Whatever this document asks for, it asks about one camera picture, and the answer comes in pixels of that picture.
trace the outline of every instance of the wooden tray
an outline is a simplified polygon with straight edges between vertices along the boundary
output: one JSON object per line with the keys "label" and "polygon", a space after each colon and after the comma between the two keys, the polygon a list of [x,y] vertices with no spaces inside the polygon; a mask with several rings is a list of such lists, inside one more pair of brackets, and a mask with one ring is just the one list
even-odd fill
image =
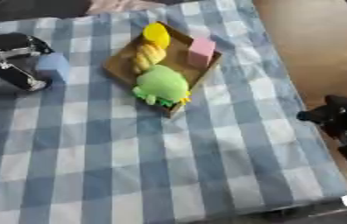
{"label": "wooden tray", "polygon": [[[215,51],[212,60],[210,61],[210,64],[207,68],[194,68],[187,63],[188,48],[193,42],[193,39],[186,34],[175,30],[173,27],[167,24],[161,24],[163,24],[168,30],[169,35],[171,36],[171,44],[166,49],[166,58],[159,64],[170,67],[174,71],[183,74],[183,76],[188,81],[191,93],[193,93],[195,88],[200,85],[203,79],[205,79],[209,71],[217,65],[217,62],[218,60],[220,60],[222,54]],[[103,64],[103,67],[108,71],[108,76],[120,81],[126,88],[129,88],[130,90],[132,90],[137,83],[138,75],[132,72],[132,59],[134,58],[137,47],[139,46],[141,41],[142,34],[133,39],[116,55],[108,58]],[[176,103],[171,108],[162,107],[157,104],[151,107],[159,109],[164,113],[165,116],[171,117],[181,106],[181,103]]]}

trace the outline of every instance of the plush toy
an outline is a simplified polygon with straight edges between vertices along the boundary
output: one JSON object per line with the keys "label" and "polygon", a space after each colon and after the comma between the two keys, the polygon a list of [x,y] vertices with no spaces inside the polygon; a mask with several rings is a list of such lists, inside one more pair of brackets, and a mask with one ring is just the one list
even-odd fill
{"label": "plush toy", "polygon": [[141,74],[149,67],[156,65],[166,57],[166,51],[152,43],[142,44],[134,58],[134,72]]}
{"label": "plush toy", "polygon": [[172,107],[177,102],[190,102],[186,79],[180,73],[161,65],[152,66],[140,75],[132,91],[149,105],[158,102],[161,106]]}

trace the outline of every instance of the blue block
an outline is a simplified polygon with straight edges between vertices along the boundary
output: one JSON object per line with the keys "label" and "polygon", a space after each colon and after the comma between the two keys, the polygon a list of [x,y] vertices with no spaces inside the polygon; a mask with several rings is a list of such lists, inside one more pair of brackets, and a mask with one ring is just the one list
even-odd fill
{"label": "blue block", "polygon": [[53,81],[67,82],[70,64],[62,53],[53,52],[40,56],[35,70],[39,74],[50,76]]}

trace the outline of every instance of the table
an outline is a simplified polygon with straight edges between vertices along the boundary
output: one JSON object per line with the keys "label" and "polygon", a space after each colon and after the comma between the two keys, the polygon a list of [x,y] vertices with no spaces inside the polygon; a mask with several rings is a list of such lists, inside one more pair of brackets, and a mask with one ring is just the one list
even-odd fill
{"label": "table", "polygon": [[[254,3],[306,106],[312,109],[322,105],[327,94],[347,96],[347,3],[344,0]],[[327,136],[324,139],[347,180],[347,163],[336,150],[337,143]]]}
{"label": "table", "polygon": [[[160,20],[223,53],[173,119],[102,63]],[[0,223],[173,223],[296,207],[347,193],[250,0],[0,23],[63,52],[68,84],[0,81]]]}

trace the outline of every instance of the yellow ball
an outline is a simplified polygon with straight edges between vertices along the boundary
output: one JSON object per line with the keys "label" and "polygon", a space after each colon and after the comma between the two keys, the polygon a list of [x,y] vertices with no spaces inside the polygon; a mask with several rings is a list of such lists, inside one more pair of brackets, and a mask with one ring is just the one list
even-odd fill
{"label": "yellow ball", "polygon": [[166,49],[170,42],[171,37],[166,30],[166,27],[161,23],[152,23],[145,27],[142,32],[144,39],[154,43],[155,45]]}

